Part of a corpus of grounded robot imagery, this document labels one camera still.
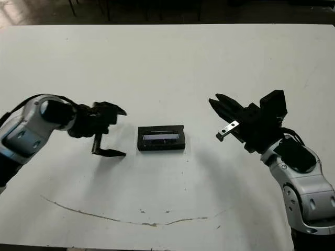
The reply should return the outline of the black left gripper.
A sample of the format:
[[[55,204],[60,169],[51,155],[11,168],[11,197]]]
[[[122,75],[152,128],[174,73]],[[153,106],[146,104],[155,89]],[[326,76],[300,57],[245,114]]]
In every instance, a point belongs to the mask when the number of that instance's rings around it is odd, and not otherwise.
[[[78,105],[74,125],[68,130],[73,138],[90,138],[94,136],[92,154],[103,157],[126,156],[126,153],[102,149],[101,140],[103,134],[109,133],[109,126],[117,123],[117,116],[126,116],[127,113],[118,105],[102,101],[94,102],[92,107]]]

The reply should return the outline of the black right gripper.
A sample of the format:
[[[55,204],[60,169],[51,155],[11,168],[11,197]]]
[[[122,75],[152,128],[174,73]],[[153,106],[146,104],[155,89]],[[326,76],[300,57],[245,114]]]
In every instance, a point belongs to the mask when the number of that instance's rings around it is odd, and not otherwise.
[[[271,145],[283,138],[283,132],[274,116],[265,115],[254,103],[247,107],[224,94],[216,94],[217,100],[209,103],[217,115],[232,128],[221,129],[216,138],[223,141],[228,134],[235,136],[249,152],[263,154]]]

